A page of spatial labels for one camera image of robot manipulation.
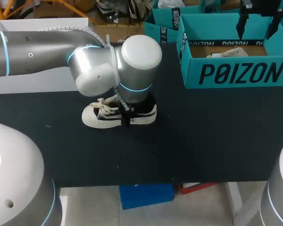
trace blue led ring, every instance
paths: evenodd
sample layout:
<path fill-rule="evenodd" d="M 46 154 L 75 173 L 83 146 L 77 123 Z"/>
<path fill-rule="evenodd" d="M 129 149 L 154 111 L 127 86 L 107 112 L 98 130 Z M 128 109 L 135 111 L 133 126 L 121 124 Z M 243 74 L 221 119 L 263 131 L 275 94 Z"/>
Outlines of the blue led ring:
<path fill-rule="evenodd" d="M 147 88 L 145 88 L 145 89 L 140 89 L 140 90 L 134 90 L 134 89 L 129 89 L 129 88 L 127 88 L 126 86 L 124 86 L 121 82 L 119 83 L 122 87 L 124 87 L 126 90 L 128 90 L 128 91 L 131 91 L 131 92 L 143 92 L 143 91 L 146 91 L 147 89 L 149 89 L 151 86 L 152 86 L 152 84 L 151 85 L 149 85 Z"/>
<path fill-rule="evenodd" d="M 56 202 L 56 188 L 55 188 L 55 183 L 52 181 L 52 184 L 53 184 L 53 191 L 54 191 L 54 194 L 53 194 L 53 202 L 52 202 L 52 205 L 51 205 L 51 209 L 46 217 L 46 219 L 44 220 L 44 222 L 41 224 L 41 226 L 45 226 L 51 213 L 52 213 L 52 210 L 53 210 L 53 207 L 55 205 L 55 202 Z"/>
<path fill-rule="evenodd" d="M 2 41 L 3 41 L 3 48 L 4 48 L 4 54 L 5 54 L 5 60 L 6 60 L 6 76 L 9 76 L 9 58 L 8 58 L 8 46 L 6 44 L 5 35 L 3 32 L 0 32 Z"/>

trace gray floor tile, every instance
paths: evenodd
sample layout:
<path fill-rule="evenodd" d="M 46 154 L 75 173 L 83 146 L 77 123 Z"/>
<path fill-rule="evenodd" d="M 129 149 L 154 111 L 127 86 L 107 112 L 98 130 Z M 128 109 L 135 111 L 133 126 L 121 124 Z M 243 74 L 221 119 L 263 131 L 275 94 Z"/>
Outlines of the gray floor tile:
<path fill-rule="evenodd" d="M 119 226 L 232 226 L 224 185 L 212 186 L 166 202 L 130 210 L 120 204 Z"/>
<path fill-rule="evenodd" d="M 66 195 L 65 226 L 118 226 L 118 186 L 62 188 Z"/>

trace cardboard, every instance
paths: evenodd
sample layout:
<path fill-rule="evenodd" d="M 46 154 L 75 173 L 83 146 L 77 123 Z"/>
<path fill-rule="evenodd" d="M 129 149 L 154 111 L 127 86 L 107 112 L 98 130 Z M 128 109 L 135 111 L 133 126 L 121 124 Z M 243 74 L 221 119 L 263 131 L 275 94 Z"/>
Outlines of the cardboard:
<path fill-rule="evenodd" d="M 201 0 L 191 0 L 191 2 L 194 4 L 193 6 L 186 6 L 182 8 L 158 8 L 156 1 L 152 10 L 155 24 L 178 31 L 181 14 L 202 13 Z"/>
<path fill-rule="evenodd" d="M 152 13 L 146 18 L 143 25 L 145 35 L 152 37 L 158 43 L 177 42 L 178 31 L 174 31 L 163 26 L 157 26 Z"/>
<path fill-rule="evenodd" d="M 110 23 L 103 20 L 103 18 L 96 12 L 94 15 L 94 30 L 104 40 L 109 34 L 110 42 L 121 42 L 127 36 L 136 34 L 145 34 L 143 23 L 133 23 L 129 18 L 121 17 L 118 23 Z"/>
<path fill-rule="evenodd" d="M 73 0 L 66 0 L 66 3 L 71 6 L 75 6 Z M 34 18 L 48 18 L 48 17 L 73 17 L 75 13 L 63 6 L 59 2 L 52 2 L 49 4 L 48 2 L 41 2 L 40 5 L 33 8 L 33 16 Z"/>
<path fill-rule="evenodd" d="M 190 46 L 190 52 L 193 58 L 206 58 L 214 53 L 224 53 L 233 48 L 243 48 L 250 56 L 267 56 L 264 46 Z"/>
<path fill-rule="evenodd" d="M 283 28 L 279 25 L 278 31 L 265 40 L 272 18 L 249 17 L 239 40 L 238 14 L 181 15 L 177 51 L 186 88 L 283 86 Z M 209 51 L 212 46 L 240 46 L 251 56 L 195 58 L 189 45 L 207 46 Z"/>
<path fill-rule="evenodd" d="M 93 9 L 96 4 L 96 0 L 75 0 L 75 7 L 83 13 Z"/>

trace black table surface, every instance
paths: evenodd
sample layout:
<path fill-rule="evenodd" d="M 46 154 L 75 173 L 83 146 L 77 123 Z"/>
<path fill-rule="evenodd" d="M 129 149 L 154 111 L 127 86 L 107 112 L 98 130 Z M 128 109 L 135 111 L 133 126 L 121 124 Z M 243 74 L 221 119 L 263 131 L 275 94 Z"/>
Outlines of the black table surface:
<path fill-rule="evenodd" d="M 89 128 L 81 114 L 96 98 L 75 91 L 0 95 L 0 123 L 38 145 L 59 187 L 267 180 L 283 87 L 185 89 L 175 46 L 162 49 L 151 125 Z"/>

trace sneaker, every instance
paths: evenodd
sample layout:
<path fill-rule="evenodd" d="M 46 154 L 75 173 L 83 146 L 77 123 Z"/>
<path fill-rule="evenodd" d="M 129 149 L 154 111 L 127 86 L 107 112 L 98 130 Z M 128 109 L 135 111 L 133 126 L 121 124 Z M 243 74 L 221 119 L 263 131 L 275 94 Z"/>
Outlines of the sneaker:
<path fill-rule="evenodd" d="M 100 98 L 97 102 L 85 107 L 82 113 L 82 121 L 85 125 L 98 129 L 107 129 L 122 125 L 122 115 L 119 111 L 120 102 L 117 96 L 107 99 Z M 143 109 L 141 105 L 137 108 L 138 112 L 133 113 L 130 124 L 145 125 L 150 124 L 156 119 L 156 104 L 151 107 L 147 104 Z"/>

